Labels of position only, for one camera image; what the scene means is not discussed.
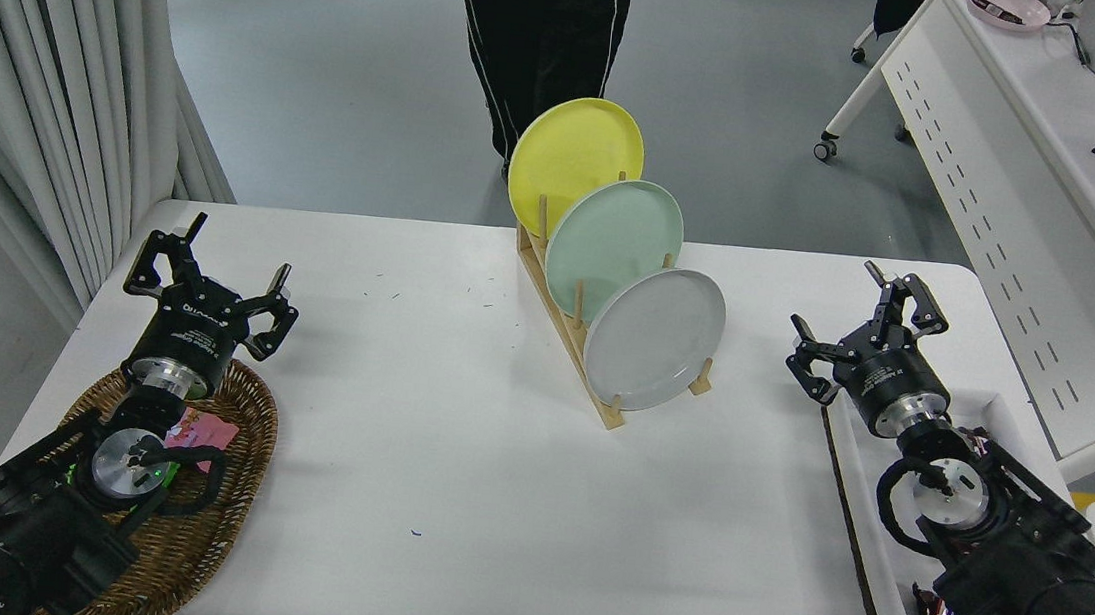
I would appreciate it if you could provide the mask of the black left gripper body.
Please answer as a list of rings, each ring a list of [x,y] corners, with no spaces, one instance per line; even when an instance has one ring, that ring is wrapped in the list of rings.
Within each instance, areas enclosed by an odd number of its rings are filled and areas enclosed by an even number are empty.
[[[128,370],[145,361],[168,359],[201,379],[220,380],[238,343],[250,335],[237,313],[242,297],[210,281],[196,293],[191,282],[160,289],[155,316],[131,350]]]

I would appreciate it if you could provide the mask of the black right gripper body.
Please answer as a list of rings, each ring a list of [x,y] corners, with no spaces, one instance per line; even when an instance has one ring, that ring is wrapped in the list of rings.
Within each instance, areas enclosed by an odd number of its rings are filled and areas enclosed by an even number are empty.
[[[854,402],[867,430],[901,434],[923,421],[945,422],[950,396],[917,343],[871,344],[872,330],[849,333],[841,345],[854,356],[834,365],[833,378]]]

